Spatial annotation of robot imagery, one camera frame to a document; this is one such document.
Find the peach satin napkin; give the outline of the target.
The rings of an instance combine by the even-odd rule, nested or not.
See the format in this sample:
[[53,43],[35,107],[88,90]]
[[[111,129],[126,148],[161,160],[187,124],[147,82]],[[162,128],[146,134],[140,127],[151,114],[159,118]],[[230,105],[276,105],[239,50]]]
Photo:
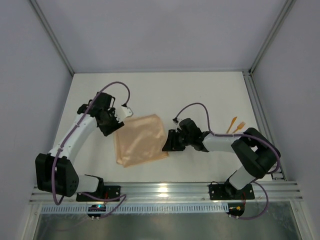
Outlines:
[[167,158],[162,151],[167,135],[161,118],[156,114],[129,117],[114,133],[116,163],[124,168]]

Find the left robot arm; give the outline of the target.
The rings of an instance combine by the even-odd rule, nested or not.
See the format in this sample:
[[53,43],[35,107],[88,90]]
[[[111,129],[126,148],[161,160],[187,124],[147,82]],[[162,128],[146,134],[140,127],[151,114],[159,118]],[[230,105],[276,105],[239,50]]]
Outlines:
[[124,119],[132,115],[132,110],[126,103],[115,108],[115,100],[112,95],[102,92],[88,103],[82,104],[63,139],[47,154],[38,154],[35,170],[37,188],[40,191],[52,193],[54,197],[77,195],[79,202],[106,198],[103,178],[77,174],[74,161],[93,131],[99,129],[107,137],[122,128],[125,125]]

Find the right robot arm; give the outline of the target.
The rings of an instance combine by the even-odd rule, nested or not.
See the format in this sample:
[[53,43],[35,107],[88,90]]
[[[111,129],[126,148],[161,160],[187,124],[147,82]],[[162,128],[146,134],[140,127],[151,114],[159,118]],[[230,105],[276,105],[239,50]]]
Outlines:
[[168,131],[162,151],[182,152],[188,146],[205,153],[234,153],[241,163],[224,183],[212,181],[208,185],[211,200],[253,200],[252,183],[269,174],[281,157],[279,150],[253,127],[239,134],[216,134],[201,131],[190,118],[180,121],[177,129]]

